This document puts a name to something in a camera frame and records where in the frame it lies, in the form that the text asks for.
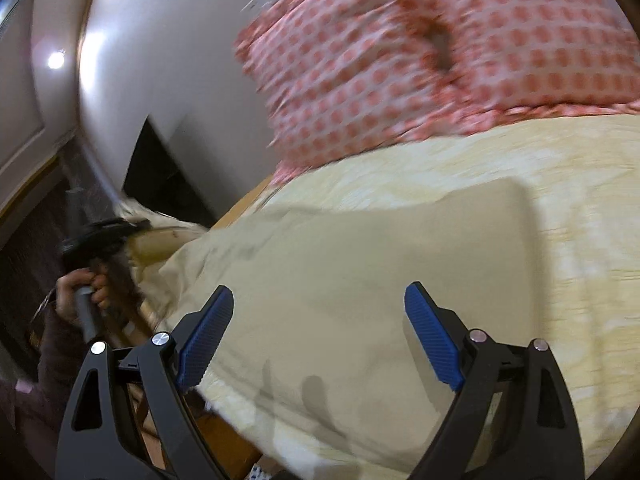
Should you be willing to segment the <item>person's left hand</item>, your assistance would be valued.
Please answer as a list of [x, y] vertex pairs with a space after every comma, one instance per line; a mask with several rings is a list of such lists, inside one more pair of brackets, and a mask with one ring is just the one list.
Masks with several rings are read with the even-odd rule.
[[111, 302], [107, 266], [99, 264], [96, 271], [88, 268], [73, 270], [56, 281], [55, 311], [60, 318], [76, 327], [80, 326], [80, 322], [76, 313], [75, 292], [84, 286], [93, 290], [91, 302], [105, 310]]

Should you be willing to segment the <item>person's dark sleeved forearm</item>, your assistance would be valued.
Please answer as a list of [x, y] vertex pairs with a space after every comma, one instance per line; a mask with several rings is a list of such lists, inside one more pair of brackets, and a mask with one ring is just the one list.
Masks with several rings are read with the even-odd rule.
[[87, 346], [81, 329], [44, 310], [38, 378], [1, 382], [1, 477], [51, 479], [66, 405]]

